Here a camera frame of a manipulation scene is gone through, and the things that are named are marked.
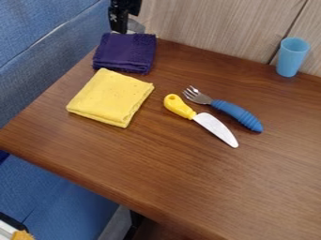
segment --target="blue fork handle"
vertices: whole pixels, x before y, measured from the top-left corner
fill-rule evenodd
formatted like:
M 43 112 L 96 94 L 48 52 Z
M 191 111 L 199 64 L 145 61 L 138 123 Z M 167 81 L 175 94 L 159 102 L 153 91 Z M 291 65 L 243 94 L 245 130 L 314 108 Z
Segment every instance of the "blue fork handle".
M 263 131 L 261 122 L 253 114 L 233 103 L 223 100 L 213 100 L 210 105 L 217 110 L 233 116 L 239 123 L 252 131 Z

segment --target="purple napkin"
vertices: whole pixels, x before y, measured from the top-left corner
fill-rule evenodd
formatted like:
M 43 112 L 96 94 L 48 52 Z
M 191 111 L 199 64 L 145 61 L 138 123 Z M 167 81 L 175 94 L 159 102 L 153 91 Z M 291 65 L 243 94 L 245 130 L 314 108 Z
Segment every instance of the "purple napkin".
M 147 74 L 156 49 L 156 37 L 149 34 L 104 34 L 94 55 L 93 68 Z

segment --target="plastic cup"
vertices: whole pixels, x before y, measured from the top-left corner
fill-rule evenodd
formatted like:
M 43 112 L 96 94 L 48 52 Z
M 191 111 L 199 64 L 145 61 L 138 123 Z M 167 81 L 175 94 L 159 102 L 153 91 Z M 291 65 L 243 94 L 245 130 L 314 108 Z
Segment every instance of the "plastic cup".
M 299 37 L 287 37 L 281 41 L 277 72 L 284 77 L 293 77 L 301 67 L 310 44 Z

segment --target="blue seat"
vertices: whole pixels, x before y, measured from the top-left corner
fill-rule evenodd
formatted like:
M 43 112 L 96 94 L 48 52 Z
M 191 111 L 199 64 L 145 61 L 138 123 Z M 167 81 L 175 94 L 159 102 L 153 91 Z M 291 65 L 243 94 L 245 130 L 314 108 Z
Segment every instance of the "blue seat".
M 109 0 L 0 0 L 0 128 L 110 31 Z M 0 151 L 0 212 L 40 240 L 97 239 L 117 208 Z

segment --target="folded cloth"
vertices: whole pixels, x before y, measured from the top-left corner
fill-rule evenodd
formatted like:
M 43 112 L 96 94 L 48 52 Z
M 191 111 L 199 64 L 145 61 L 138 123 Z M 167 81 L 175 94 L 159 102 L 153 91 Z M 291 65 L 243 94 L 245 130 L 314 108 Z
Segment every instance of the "folded cloth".
M 126 128 L 153 89 L 153 83 L 101 68 L 67 105 L 67 111 Z
M 93 68 L 147 74 L 152 66 L 156 37 L 149 34 L 104 34 L 93 58 Z

